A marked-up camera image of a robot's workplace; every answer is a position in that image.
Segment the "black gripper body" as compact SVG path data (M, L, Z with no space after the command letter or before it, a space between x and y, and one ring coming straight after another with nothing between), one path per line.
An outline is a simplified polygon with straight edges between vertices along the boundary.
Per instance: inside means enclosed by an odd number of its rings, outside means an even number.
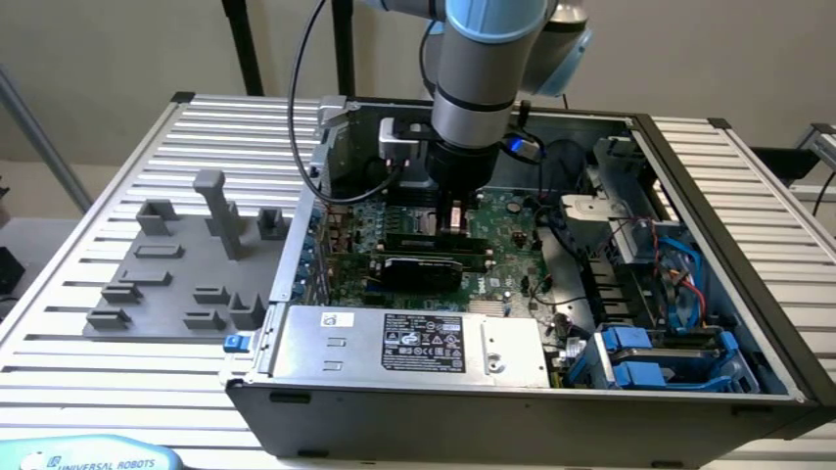
M497 145L476 149L431 141L425 171L443 193L471 193L488 183L497 160Z

